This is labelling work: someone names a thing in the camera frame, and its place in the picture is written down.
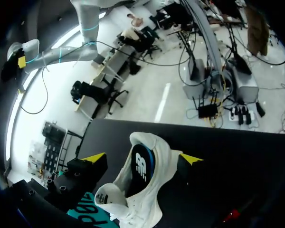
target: cyan stripe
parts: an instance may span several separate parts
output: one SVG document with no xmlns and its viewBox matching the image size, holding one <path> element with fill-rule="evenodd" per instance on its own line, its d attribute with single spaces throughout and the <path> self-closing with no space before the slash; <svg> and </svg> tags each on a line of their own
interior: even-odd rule
<svg viewBox="0 0 285 228">
<path fill-rule="evenodd" d="M 35 58 L 33 58 L 32 60 L 30 60 L 30 61 L 28 61 L 28 62 L 25 62 L 25 63 L 31 63 L 31 62 L 33 62 L 36 58 L 38 58 L 38 56 L 39 56 L 39 54 L 38 54 Z"/>
<path fill-rule="evenodd" d="M 99 25 L 99 24 L 97 24 L 97 25 L 94 26 L 93 28 L 87 28 L 87 29 L 82 29 L 82 30 L 83 30 L 83 31 L 90 31 L 90 30 L 93 30 L 93 29 L 97 28 L 98 25 Z"/>
<path fill-rule="evenodd" d="M 60 47 L 59 63 L 61 62 L 61 53 L 62 53 L 62 47 Z"/>
</svg>

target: yellow marker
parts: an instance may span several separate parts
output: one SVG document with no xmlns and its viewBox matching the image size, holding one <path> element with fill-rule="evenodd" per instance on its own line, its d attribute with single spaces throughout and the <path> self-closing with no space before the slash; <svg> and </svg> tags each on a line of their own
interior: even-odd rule
<svg viewBox="0 0 285 228">
<path fill-rule="evenodd" d="M 82 160 L 87 160 L 89 162 L 95 163 L 98 159 L 100 159 L 105 153 L 99 153 L 96 155 L 93 155 L 91 157 L 83 158 Z"/>
<path fill-rule="evenodd" d="M 26 66 L 26 61 L 25 61 L 25 56 L 22 56 L 18 59 L 18 66 L 20 67 L 20 69 L 25 68 Z"/>
<path fill-rule="evenodd" d="M 180 156 L 182 156 L 184 159 L 186 159 L 187 162 L 190 163 L 190 165 L 192 165 L 194 162 L 197 162 L 197 161 L 203 161 L 203 159 L 196 158 L 196 157 L 184 154 L 184 153 L 181 153 Z"/>
</svg>

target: new balance logo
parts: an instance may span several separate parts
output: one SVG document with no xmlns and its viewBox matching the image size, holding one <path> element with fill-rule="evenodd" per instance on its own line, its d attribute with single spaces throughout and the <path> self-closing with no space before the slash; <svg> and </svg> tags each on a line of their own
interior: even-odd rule
<svg viewBox="0 0 285 228">
<path fill-rule="evenodd" d="M 139 153 L 136 153 L 136 171 L 141 175 L 141 177 L 144 179 L 144 181 L 147 181 L 146 178 L 146 161 L 144 158 L 140 156 Z"/>
</svg>

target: teal fabric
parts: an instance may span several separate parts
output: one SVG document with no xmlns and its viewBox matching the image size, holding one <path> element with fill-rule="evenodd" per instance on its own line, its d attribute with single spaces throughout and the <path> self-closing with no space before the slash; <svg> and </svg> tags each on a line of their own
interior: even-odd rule
<svg viewBox="0 0 285 228">
<path fill-rule="evenodd" d="M 83 221 L 90 222 L 91 225 L 100 228 L 117 228 L 118 226 L 110 221 L 110 216 L 101 208 L 94 204 L 94 195 L 90 192 L 85 193 L 77 207 L 67 212 L 68 215 Z"/>
</svg>

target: white floor marking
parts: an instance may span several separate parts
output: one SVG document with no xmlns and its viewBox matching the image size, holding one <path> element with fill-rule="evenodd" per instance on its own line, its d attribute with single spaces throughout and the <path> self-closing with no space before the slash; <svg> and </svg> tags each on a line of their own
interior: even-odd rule
<svg viewBox="0 0 285 228">
<path fill-rule="evenodd" d="M 171 83 L 167 83 L 165 86 L 165 89 L 162 94 L 162 99 L 161 99 L 160 105 L 158 106 L 157 113 L 154 119 L 154 123 L 159 123 L 159 121 L 161 120 L 163 108 L 165 107 L 165 104 L 166 104 L 170 86 L 171 86 Z"/>
</svg>

